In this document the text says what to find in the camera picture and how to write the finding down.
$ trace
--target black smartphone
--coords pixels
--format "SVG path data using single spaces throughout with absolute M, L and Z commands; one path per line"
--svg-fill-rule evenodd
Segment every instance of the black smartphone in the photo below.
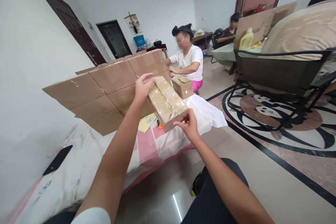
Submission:
M 50 163 L 46 171 L 43 173 L 43 176 L 56 171 L 61 166 L 62 162 L 66 158 L 71 148 L 72 148 L 72 145 L 69 145 L 61 149 L 60 152 L 57 154 L 57 156 L 54 158 L 54 160 Z

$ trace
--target red door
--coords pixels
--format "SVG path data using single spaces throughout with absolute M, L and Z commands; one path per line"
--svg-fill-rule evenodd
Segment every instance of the red door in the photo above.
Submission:
M 105 59 L 91 40 L 90 36 L 83 28 L 78 18 L 70 8 L 70 6 L 63 0 L 46 0 L 63 24 L 67 27 L 69 32 L 84 50 L 86 55 L 94 65 L 106 63 Z

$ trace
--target yellow bottle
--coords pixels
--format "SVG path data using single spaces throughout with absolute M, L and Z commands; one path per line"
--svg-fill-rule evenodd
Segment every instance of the yellow bottle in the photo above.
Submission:
M 246 51 L 251 48 L 252 46 L 252 40 L 253 40 L 253 32 L 252 27 L 250 27 L 246 34 L 241 38 L 239 50 Z

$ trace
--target dark pants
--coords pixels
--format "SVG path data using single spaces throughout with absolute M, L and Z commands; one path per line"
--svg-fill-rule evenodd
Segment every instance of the dark pants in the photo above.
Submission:
M 222 160 L 245 185 L 249 186 L 244 174 L 235 162 L 226 158 L 222 158 Z M 205 176 L 202 189 L 191 204 L 182 224 L 236 223 L 220 198 L 206 167 L 203 168 L 202 176 Z

